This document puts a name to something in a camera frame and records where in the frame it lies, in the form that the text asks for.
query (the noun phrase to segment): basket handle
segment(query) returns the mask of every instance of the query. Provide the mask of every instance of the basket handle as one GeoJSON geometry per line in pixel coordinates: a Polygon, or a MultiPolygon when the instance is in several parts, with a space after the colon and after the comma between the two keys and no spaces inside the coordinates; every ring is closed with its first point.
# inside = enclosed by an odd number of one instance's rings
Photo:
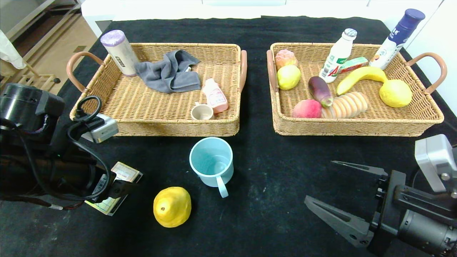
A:
{"type": "Polygon", "coordinates": [[[68,79],[70,79],[70,81],[73,83],[73,85],[76,86],[77,89],[79,89],[79,91],[84,92],[85,87],[74,77],[74,74],[73,74],[74,63],[81,56],[89,56],[100,65],[103,65],[103,61],[100,58],[96,57],[93,53],[89,53],[89,52],[77,52],[77,53],[73,54],[73,56],[70,58],[70,60],[68,60],[68,63],[67,63],[68,79]]]}
{"type": "Polygon", "coordinates": [[[241,74],[239,77],[239,92],[241,93],[246,83],[246,73],[248,71],[248,52],[241,50],[241,74]]]}
{"type": "Polygon", "coordinates": [[[435,61],[438,63],[438,65],[440,66],[440,69],[441,69],[441,75],[438,78],[438,80],[425,90],[426,93],[431,94],[446,78],[447,66],[446,66],[446,63],[444,62],[443,58],[441,58],[441,56],[437,55],[436,53],[430,53],[430,52],[418,55],[416,58],[407,62],[406,65],[411,66],[411,65],[415,64],[417,61],[419,61],[420,59],[424,58],[425,56],[430,56],[433,59],[435,59],[435,61]]]}
{"type": "Polygon", "coordinates": [[[273,52],[268,50],[266,52],[266,65],[268,68],[268,79],[270,80],[271,88],[274,92],[278,92],[278,79],[276,78],[276,67],[273,63],[273,52]]]}

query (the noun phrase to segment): table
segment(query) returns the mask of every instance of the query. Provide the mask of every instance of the table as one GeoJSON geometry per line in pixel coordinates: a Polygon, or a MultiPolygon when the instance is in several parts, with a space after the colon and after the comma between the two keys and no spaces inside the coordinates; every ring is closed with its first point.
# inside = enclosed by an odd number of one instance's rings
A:
{"type": "MultiPolygon", "coordinates": [[[[376,176],[330,163],[348,161],[396,169],[409,176],[416,168],[414,141],[445,134],[457,143],[457,118],[437,93],[445,115],[418,138],[296,136],[276,134],[266,69],[266,51],[274,42],[336,42],[341,32],[358,31],[355,43],[382,43],[388,29],[363,18],[262,17],[113,22],[130,42],[236,43],[248,52],[248,76],[241,100],[240,132],[225,138],[234,152],[235,172],[229,197],[205,186],[188,163],[201,138],[113,137],[90,145],[113,166],[117,161],[144,173],[113,217],[83,205],[60,212],[26,203],[0,203],[0,253],[4,256],[373,256],[353,248],[305,207],[311,195],[371,220],[376,176]],[[162,189],[181,186],[192,198],[189,220],[173,229],[153,217],[152,201],[162,189]]],[[[90,52],[103,58],[96,42],[90,52]]],[[[430,83],[413,67],[426,86],[430,83]]],[[[87,85],[97,64],[85,58],[75,76],[87,85]]],[[[66,101],[60,124],[80,92],[67,81],[59,93],[66,101]]],[[[386,256],[427,256],[394,241],[386,256]]]]}

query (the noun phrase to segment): purple eggplant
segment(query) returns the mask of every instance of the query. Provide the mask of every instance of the purple eggplant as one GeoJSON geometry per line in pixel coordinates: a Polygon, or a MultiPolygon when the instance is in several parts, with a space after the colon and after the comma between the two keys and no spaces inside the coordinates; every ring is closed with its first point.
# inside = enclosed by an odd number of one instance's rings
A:
{"type": "Polygon", "coordinates": [[[329,85],[323,79],[317,76],[311,77],[308,81],[308,88],[323,107],[332,106],[333,97],[330,94],[329,85]]]}

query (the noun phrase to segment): blue mug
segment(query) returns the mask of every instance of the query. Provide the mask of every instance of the blue mug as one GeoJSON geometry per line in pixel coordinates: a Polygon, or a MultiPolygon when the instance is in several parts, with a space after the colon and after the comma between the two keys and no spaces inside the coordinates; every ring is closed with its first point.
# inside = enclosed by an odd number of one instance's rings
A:
{"type": "Polygon", "coordinates": [[[222,198],[229,196],[225,184],[233,175],[233,152],[225,140],[208,137],[198,141],[192,147],[189,162],[203,183],[218,187],[222,198]]]}

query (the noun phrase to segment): gray towel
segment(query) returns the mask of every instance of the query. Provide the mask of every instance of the gray towel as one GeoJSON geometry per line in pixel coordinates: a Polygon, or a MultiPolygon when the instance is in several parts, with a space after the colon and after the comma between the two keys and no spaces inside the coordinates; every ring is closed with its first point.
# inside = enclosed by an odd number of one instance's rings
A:
{"type": "Polygon", "coordinates": [[[137,63],[135,70],[148,87],[169,94],[200,89],[197,72],[186,71],[199,62],[188,52],[176,50],[164,54],[162,61],[137,63]]]}

